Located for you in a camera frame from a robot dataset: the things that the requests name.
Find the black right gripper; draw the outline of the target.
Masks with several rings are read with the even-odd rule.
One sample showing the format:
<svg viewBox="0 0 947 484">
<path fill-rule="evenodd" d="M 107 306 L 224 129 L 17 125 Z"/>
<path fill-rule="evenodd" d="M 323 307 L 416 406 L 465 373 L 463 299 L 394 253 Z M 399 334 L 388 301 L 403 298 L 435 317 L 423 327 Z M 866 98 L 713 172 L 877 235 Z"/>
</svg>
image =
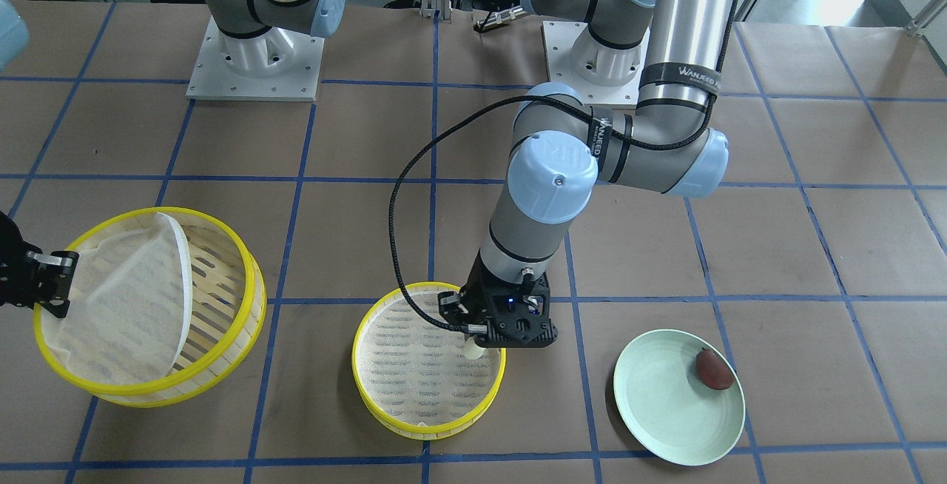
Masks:
<svg viewBox="0 0 947 484">
<path fill-rule="evenodd" d="M 1 214 L 1 302 L 41 306 L 54 317 L 67 317 L 69 292 L 80 255 L 74 251 L 44 254 L 24 241 L 15 222 Z"/>
</svg>

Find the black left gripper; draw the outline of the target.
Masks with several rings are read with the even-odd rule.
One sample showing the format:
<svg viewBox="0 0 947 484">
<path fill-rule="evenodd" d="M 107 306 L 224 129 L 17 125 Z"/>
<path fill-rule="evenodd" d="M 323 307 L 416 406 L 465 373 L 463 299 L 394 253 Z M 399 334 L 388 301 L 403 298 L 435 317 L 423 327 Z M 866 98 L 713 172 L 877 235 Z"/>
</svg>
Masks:
<svg viewBox="0 0 947 484">
<path fill-rule="evenodd" d="M 519 272 L 520 282 L 494 275 L 476 258 L 459 292 L 440 292 L 437 308 L 446 323 L 462 326 L 480 348 L 544 348 L 559 330 L 549 318 L 550 289 L 546 274 Z"/>
</svg>

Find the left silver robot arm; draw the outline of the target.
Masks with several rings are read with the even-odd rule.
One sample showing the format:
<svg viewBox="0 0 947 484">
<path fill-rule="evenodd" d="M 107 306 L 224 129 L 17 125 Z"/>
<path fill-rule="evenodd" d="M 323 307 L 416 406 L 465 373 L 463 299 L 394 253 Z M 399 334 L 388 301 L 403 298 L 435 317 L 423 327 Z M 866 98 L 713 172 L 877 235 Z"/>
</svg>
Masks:
<svg viewBox="0 0 947 484">
<path fill-rule="evenodd" d="M 638 76 L 630 114 L 593 107 L 555 82 L 514 99 L 506 181 L 466 283 L 437 296 L 440 329 L 480 348 L 544 348 L 547 266 L 596 183 L 686 198 L 723 180 L 727 137 L 711 129 L 738 0 L 520 0 L 525 11 L 585 25 L 585 77 L 622 84 Z"/>
</svg>

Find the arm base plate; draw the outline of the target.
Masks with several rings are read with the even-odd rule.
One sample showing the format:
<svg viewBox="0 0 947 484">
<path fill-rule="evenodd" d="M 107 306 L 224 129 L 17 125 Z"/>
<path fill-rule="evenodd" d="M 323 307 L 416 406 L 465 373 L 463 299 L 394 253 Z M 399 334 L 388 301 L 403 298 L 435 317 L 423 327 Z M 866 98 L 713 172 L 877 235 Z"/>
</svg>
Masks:
<svg viewBox="0 0 947 484">
<path fill-rule="evenodd" d="M 311 102 L 323 48 L 322 38 L 278 28 L 257 38 L 230 38 L 212 18 L 186 96 L 197 101 Z"/>
<path fill-rule="evenodd" d="M 640 43 L 626 50 L 598 43 L 586 29 L 577 21 L 542 22 L 548 80 L 594 98 L 606 93 L 636 95 L 650 29 Z"/>
</svg>

